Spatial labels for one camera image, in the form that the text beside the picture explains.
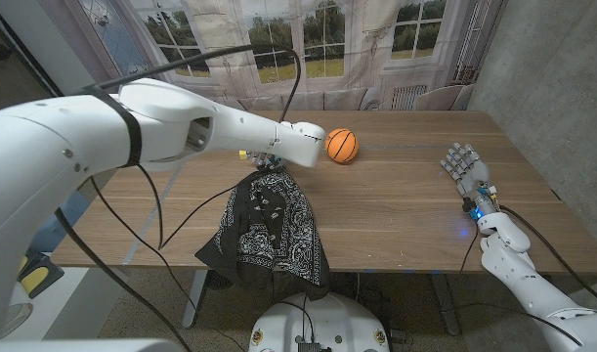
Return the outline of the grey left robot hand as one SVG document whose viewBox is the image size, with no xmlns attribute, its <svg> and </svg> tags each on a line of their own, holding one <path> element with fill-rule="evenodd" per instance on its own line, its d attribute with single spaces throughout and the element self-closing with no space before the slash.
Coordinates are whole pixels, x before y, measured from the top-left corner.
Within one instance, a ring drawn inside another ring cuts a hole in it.
<svg viewBox="0 0 597 352">
<path fill-rule="evenodd" d="M 275 169 L 283 165 L 282 159 L 275 154 L 247 152 L 246 158 L 257 168 Z"/>
</svg>

